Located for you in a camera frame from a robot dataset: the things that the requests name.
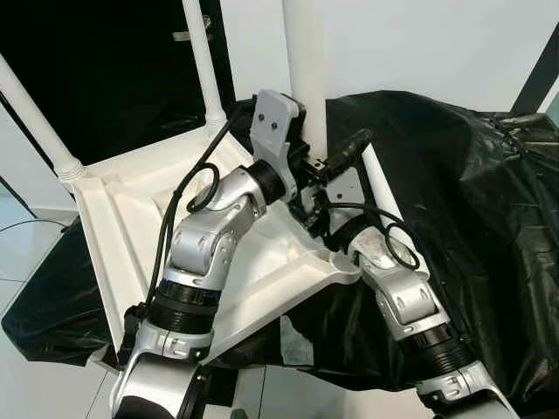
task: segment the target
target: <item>black cable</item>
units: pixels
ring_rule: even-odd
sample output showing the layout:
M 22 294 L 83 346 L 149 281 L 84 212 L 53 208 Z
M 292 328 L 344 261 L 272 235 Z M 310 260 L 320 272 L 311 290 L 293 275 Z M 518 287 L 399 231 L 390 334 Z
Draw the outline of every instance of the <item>black cable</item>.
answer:
M 210 186 L 210 190 L 206 197 L 199 203 L 199 204 L 192 204 L 189 203 L 189 210 L 193 210 L 191 212 L 197 212 L 205 207 L 207 203 L 211 200 L 211 198 L 215 195 L 217 191 L 217 186 L 219 185 L 219 170 L 217 166 L 211 163 L 206 163 L 208 158 L 210 157 L 211 153 L 216 149 L 219 145 L 221 140 L 225 137 L 231 125 L 235 120 L 241 116 L 241 113 L 245 110 L 246 104 L 241 104 L 237 106 L 235 111 L 232 113 L 230 119 L 225 122 L 223 127 L 219 130 L 216 134 L 214 139 L 211 141 L 210 145 L 205 149 L 204 153 L 200 156 L 192 170 L 186 174 L 186 176 L 181 180 L 181 182 L 176 187 L 175 191 L 173 192 L 173 196 L 169 201 L 169 205 L 165 210 L 165 214 L 163 215 L 163 220 L 161 223 L 161 228 L 159 229 L 159 237 L 157 240 L 157 250 L 155 251 L 155 262 L 154 262 L 154 269 L 151 275 L 151 282 L 149 284 L 148 295 L 146 297 L 145 306 L 149 306 L 151 300 L 155 296 L 155 289 L 157 287 L 157 278 L 159 276 L 159 270 L 161 269 L 161 262 L 163 256 L 163 246 L 165 246 L 165 258 L 169 254 L 171 238 L 173 237 L 173 226 L 175 224 L 175 213 L 176 208 L 178 207 L 178 203 L 183 196 L 183 192 L 188 186 L 188 184 L 192 181 L 194 176 L 200 171 L 206 168 L 209 168 L 214 175 L 212 184 Z
M 58 225 L 62 226 L 63 228 L 66 228 L 66 227 L 67 227 L 67 225 L 64 225 L 64 224 L 62 224 L 62 223 L 59 223 L 58 221 L 45 220 L 45 219 L 43 219 L 43 218 L 35 218 L 34 220 L 22 221 L 22 222 L 20 222 L 20 223 L 15 223 L 15 224 L 9 225 L 8 227 L 4 227 L 3 229 L 0 229 L 0 233 L 1 233 L 2 231 L 6 231 L 6 230 L 9 230 L 9 229 L 12 229 L 13 227 L 17 227 L 18 225 L 27 224 L 27 223 L 53 223 L 53 224 L 58 224 Z
M 398 229 L 400 229 L 401 231 L 406 233 L 408 236 L 410 236 L 411 239 L 413 239 L 412 231 L 405 224 L 404 220 L 402 220 L 401 218 L 398 218 L 394 214 L 392 214 L 388 211 L 385 211 L 384 209 L 380 209 L 380 208 L 374 207 L 372 205 L 365 205 L 363 203 L 329 203 L 327 208 L 328 209 L 355 208 L 357 210 L 373 212 L 375 214 L 378 214 L 379 216 L 385 216 L 385 217 L 389 218 L 390 220 L 393 221 L 393 223 L 390 223 L 386 226 L 386 228 L 384 229 L 383 234 L 384 234 L 384 241 L 386 242 L 386 247 L 387 247 L 388 251 L 390 252 L 390 255 L 392 255 L 392 257 L 401 266 L 404 266 L 404 267 L 406 267 L 408 269 L 411 269 L 413 271 L 415 271 L 420 266 L 418 255 L 416 255 L 415 252 L 412 251 L 410 248 L 408 248 L 408 252 L 410 253 L 411 258 L 413 259 L 413 264 L 410 264 L 410 263 L 406 262 L 405 260 L 402 260 L 402 258 L 398 256 L 398 254 L 394 250 L 394 247 L 392 246 L 392 242 L 390 240 L 390 230 L 393 229 L 393 228 L 398 227 Z

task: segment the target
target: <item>black tarp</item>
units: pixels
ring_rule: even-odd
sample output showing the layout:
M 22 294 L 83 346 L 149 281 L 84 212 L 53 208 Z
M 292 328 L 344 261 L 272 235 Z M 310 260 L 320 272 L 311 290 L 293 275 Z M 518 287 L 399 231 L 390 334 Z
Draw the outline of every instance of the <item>black tarp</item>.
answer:
M 331 152 L 358 129 L 374 133 L 433 287 L 505 395 L 522 414 L 558 408 L 556 127 L 542 115 L 477 113 L 401 92 L 329 100 L 327 116 Z M 232 129 L 244 144 L 250 120 Z M 75 229 L 3 319 L 29 359 L 83 363 L 110 341 L 83 232 Z M 313 343 L 309 373 L 351 389 L 410 386 L 404 357 L 363 282 L 331 285 L 288 316 Z M 281 364 L 279 322 L 214 363 Z

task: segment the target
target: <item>white wall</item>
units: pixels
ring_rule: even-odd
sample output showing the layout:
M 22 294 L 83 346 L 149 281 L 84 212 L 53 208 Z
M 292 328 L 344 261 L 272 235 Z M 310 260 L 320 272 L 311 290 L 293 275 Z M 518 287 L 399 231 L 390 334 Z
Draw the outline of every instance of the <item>white wall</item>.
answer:
M 559 20 L 557 0 L 322 0 L 327 96 L 408 90 L 511 108 Z M 289 92 L 281 0 L 222 0 L 238 99 Z
M 0 106 L 0 148 L 0 176 L 30 208 L 77 210 L 66 189 L 3 106 Z

